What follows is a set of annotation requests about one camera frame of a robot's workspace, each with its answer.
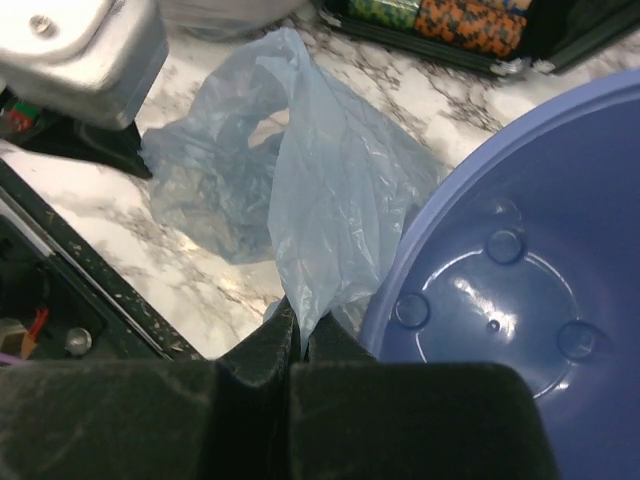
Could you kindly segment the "light blue trash bag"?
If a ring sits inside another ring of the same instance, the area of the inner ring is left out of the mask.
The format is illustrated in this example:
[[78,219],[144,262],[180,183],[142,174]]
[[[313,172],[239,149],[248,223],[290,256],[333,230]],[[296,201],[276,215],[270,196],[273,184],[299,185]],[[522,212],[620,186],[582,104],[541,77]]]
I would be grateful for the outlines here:
[[379,289],[446,174],[289,28],[235,50],[141,157],[154,219],[229,263],[273,260],[303,339]]

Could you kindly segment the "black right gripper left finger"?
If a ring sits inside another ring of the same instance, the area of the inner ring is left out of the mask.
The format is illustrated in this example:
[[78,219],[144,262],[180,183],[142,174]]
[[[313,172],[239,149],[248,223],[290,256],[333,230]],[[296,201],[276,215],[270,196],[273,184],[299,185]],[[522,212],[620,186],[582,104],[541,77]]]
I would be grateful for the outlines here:
[[5,479],[283,479],[287,300],[215,361],[39,361],[1,372]]

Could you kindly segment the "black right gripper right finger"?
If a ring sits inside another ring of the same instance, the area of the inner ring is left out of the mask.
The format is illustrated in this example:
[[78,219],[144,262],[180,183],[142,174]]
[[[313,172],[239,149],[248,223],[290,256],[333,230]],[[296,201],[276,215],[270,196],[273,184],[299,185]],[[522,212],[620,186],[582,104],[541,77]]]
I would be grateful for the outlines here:
[[289,381],[293,479],[555,479],[528,387],[491,363],[383,364],[332,317]]

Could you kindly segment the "blue plastic trash bin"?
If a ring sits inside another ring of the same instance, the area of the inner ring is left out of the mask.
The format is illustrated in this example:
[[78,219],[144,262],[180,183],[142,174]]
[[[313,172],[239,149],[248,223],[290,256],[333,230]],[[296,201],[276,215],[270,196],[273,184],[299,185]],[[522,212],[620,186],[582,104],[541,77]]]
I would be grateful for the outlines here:
[[360,334],[385,361],[491,361],[535,396],[639,384],[639,74],[512,121],[404,234]]

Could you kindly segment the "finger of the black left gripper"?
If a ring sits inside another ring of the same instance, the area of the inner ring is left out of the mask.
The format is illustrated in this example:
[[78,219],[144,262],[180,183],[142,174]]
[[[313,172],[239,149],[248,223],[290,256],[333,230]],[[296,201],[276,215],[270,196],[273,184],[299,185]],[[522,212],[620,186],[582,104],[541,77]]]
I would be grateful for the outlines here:
[[19,146],[34,153],[108,166],[144,180],[152,178],[139,154],[141,136],[135,122],[113,131],[70,117],[46,117],[19,134]]

